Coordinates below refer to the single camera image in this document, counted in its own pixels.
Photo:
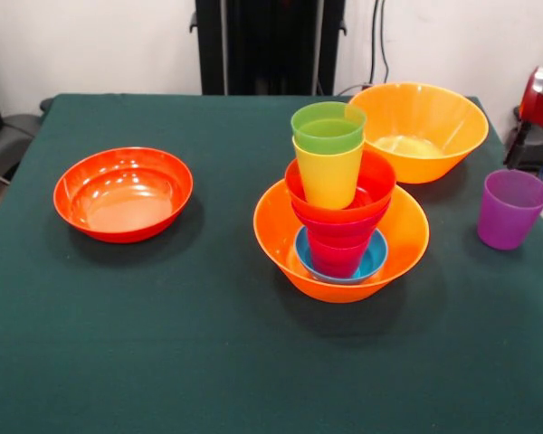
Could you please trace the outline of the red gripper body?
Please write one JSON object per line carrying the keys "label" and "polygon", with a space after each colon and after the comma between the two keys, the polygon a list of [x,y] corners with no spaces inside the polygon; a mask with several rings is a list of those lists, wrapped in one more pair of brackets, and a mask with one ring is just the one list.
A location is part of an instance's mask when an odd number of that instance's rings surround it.
{"label": "red gripper body", "polygon": [[519,119],[543,128],[543,67],[529,76],[519,104]]}

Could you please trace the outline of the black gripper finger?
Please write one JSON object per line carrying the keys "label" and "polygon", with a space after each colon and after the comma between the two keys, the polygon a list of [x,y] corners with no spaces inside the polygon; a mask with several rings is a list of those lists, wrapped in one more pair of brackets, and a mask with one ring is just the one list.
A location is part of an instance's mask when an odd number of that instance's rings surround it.
{"label": "black gripper finger", "polygon": [[531,124],[526,120],[521,120],[513,140],[513,162],[525,163],[530,157],[530,146],[527,144],[527,138],[531,130]]}

